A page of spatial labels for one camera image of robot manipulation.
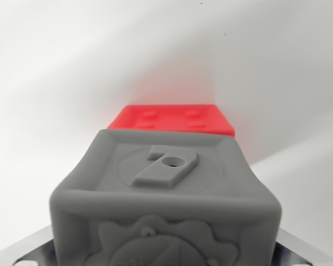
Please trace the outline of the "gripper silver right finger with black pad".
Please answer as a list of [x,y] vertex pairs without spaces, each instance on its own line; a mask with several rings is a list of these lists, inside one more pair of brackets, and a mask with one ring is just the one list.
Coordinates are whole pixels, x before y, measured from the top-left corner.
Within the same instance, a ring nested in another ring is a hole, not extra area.
[[333,257],[280,228],[272,265],[333,265]]

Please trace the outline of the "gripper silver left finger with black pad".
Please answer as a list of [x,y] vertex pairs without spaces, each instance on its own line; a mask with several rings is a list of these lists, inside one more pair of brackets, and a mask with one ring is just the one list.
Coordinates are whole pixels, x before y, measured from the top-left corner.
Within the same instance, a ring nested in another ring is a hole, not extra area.
[[0,265],[14,265],[17,259],[52,240],[52,238],[52,226],[48,225],[0,250]]

